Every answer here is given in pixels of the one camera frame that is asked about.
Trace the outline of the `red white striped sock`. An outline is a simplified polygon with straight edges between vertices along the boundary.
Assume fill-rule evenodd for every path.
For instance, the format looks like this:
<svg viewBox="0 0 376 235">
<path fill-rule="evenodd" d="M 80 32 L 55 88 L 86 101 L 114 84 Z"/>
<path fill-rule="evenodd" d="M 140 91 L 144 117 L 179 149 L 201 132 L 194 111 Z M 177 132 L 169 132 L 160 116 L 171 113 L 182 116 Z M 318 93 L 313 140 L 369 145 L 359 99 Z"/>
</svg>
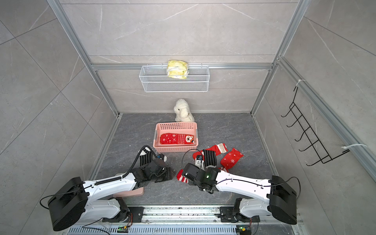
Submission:
<svg viewBox="0 0 376 235">
<path fill-rule="evenodd" d="M 227 169 L 227 168 L 225 168 L 225 167 L 220 167 L 219 168 L 221 171 L 224 171 L 224 172 L 226 172 L 226 173 L 229 173 L 229 170 Z"/>
</svg>

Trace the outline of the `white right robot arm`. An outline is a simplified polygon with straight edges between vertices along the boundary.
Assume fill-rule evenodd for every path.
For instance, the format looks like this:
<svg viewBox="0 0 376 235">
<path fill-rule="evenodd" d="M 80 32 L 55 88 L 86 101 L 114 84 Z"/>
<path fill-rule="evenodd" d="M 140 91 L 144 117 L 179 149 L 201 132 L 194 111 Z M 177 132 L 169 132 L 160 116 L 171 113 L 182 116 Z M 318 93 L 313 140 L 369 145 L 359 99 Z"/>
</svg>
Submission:
<svg viewBox="0 0 376 235">
<path fill-rule="evenodd" d="M 246 196 L 238 198 L 234 204 L 233 217 L 238 221 L 246 222 L 254 216 L 262 215 L 273 216 L 286 224 L 297 224 L 298 194 L 279 176 L 253 179 L 218 168 L 202 170 L 194 164 L 187 164 L 179 171 L 177 179 L 210 194 L 216 191 Z"/>
</svg>

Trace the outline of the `red white santa sock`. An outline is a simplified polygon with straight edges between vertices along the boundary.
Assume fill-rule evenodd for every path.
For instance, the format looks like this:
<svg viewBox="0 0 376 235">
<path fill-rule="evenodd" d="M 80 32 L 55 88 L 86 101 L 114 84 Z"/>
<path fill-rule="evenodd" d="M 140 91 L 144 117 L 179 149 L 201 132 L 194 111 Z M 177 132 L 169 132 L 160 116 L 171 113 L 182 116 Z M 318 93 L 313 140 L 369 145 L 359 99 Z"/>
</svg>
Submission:
<svg viewBox="0 0 376 235">
<path fill-rule="evenodd" d="M 176 176 L 177 180 L 180 181 L 180 182 L 183 182 L 183 183 L 189 183 L 189 180 L 184 176 L 184 172 L 183 172 L 183 169 L 181 169 L 177 176 Z"/>
</svg>

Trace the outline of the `red snowflake bear sock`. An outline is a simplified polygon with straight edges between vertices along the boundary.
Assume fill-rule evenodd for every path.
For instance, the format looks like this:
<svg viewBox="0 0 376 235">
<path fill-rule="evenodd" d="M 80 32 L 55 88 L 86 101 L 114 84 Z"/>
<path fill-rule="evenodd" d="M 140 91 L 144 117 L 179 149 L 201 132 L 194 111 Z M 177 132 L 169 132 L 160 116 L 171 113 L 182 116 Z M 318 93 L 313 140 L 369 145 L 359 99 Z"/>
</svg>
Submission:
<svg viewBox="0 0 376 235">
<path fill-rule="evenodd" d="M 160 136 L 161 145 L 193 145 L 194 143 L 194 135 L 164 133 Z"/>
</svg>

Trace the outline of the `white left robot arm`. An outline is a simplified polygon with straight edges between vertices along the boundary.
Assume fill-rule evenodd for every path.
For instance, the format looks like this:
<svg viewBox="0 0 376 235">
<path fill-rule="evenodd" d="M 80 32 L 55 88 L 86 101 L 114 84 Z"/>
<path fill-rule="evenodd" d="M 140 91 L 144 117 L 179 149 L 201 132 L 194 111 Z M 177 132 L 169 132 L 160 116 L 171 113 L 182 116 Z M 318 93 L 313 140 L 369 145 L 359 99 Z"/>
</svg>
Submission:
<svg viewBox="0 0 376 235">
<path fill-rule="evenodd" d="M 129 169 L 120 175 L 92 181 L 70 179 L 55 194 L 48 195 L 47 209 L 54 231 L 65 230 L 78 222 L 121 222 L 130 217 L 127 204 L 117 194 L 133 192 L 149 182 L 172 180 L 175 170 L 145 145 Z"/>
</svg>

